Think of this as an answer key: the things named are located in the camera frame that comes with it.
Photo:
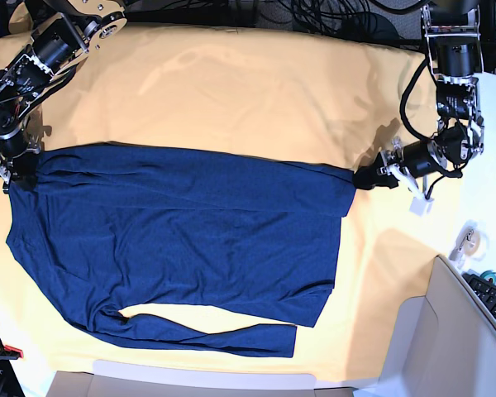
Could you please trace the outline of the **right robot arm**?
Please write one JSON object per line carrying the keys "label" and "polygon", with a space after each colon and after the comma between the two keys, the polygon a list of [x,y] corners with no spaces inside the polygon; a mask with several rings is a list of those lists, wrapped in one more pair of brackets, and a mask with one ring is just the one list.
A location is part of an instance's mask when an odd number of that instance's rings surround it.
{"label": "right robot arm", "polygon": [[42,135],[31,114],[64,88],[102,40],[127,22],[123,1],[46,1],[50,17],[0,69],[0,178],[4,192],[17,184],[31,190]]}

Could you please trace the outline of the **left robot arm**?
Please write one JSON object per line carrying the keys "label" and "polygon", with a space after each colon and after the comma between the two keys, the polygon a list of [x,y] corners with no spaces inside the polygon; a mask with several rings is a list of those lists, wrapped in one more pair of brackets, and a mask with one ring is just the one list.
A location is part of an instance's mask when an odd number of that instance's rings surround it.
{"label": "left robot arm", "polygon": [[[476,1],[419,1],[411,7],[378,7],[392,14],[421,13],[425,58],[404,89],[399,116],[415,139],[406,146],[394,142],[371,165],[353,175],[356,189],[393,189],[404,184],[415,196],[429,199],[434,186],[427,176],[459,179],[468,163],[484,150],[484,118],[480,109],[478,74],[484,70],[480,40],[480,9]],[[410,94],[424,71],[436,89],[437,130],[427,136],[409,121]]]}

